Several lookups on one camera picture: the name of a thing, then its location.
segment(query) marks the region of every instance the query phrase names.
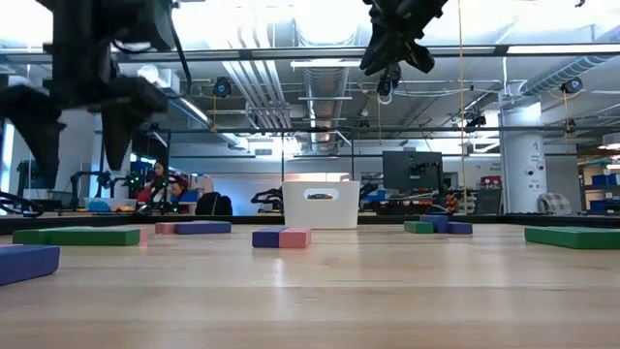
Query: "green foam block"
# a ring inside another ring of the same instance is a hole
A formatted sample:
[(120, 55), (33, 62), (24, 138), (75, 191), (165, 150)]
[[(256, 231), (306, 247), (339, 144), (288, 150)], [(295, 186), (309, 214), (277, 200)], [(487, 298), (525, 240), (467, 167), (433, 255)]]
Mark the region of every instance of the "green foam block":
[(13, 244), (51, 244), (51, 233), (58, 230), (82, 230), (91, 229), (91, 227), (68, 227), (68, 228), (50, 228), (50, 229), (31, 229), (13, 232)]
[(527, 227), (525, 240), (575, 249), (620, 249), (620, 230), (582, 227)]
[(58, 229), (51, 232), (49, 243), (59, 246), (133, 246), (140, 243), (140, 229)]
[(416, 234), (434, 234), (433, 223), (405, 222), (405, 231)]

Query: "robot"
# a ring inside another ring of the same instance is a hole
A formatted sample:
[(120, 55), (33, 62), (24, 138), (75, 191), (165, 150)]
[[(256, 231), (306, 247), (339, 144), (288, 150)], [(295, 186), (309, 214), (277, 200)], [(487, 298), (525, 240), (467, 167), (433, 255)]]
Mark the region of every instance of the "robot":
[[(41, 175), (53, 176), (59, 165), (58, 144), (66, 125), (63, 110), (87, 108), (100, 112), (109, 167), (120, 170), (132, 134), (153, 112), (166, 112), (167, 96), (144, 78), (124, 77), (112, 60), (110, 46), (124, 54), (141, 53), (125, 44), (149, 43), (150, 48), (177, 48), (185, 74), (189, 68), (174, 30), (171, 0), (37, 0), (53, 13), (53, 38), (44, 45), (52, 56), (49, 94), (26, 85), (0, 92), (0, 115), (8, 117), (23, 136)], [(424, 27), (442, 15), (448, 0), (362, 0), (371, 7), (373, 35), (360, 69), (373, 75), (406, 61), (428, 73), (434, 60), (416, 44)]]

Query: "person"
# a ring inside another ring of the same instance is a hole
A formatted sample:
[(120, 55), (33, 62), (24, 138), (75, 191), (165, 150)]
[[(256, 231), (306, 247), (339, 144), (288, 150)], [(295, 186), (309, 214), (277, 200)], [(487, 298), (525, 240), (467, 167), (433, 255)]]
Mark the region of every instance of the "person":
[(177, 175), (166, 174), (167, 163), (164, 160), (157, 160), (153, 165), (153, 178), (144, 185), (144, 189), (150, 192), (153, 203), (159, 203), (164, 198), (164, 182), (168, 176), (168, 198), (183, 194), (187, 185), (184, 180)]

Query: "white storage bin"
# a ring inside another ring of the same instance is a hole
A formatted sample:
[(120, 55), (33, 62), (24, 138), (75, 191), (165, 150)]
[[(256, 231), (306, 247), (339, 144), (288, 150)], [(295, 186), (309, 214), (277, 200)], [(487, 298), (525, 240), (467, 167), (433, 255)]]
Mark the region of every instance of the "white storage bin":
[(359, 182), (288, 181), (282, 185), (287, 227), (356, 229)]
[(116, 212), (124, 206), (130, 206), (135, 208), (136, 203), (138, 201), (136, 199), (111, 199), (111, 198), (84, 198), (84, 207), (86, 210), (91, 211), (90, 206), (93, 203), (104, 203), (108, 205), (109, 209), (103, 209), (103, 205), (101, 208), (93, 209), (94, 212)]

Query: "wooden tabletop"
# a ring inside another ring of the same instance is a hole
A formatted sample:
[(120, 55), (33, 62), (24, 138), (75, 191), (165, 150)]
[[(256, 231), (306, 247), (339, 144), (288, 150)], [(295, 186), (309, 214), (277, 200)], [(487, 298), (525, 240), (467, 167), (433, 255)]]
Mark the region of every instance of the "wooden tabletop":
[[(3, 348), (618, 348), (620, 253), (399, 226), (62, 247), (60, 271), (0, 287)], [(0, 243), (9, 241), (0, 238)]]

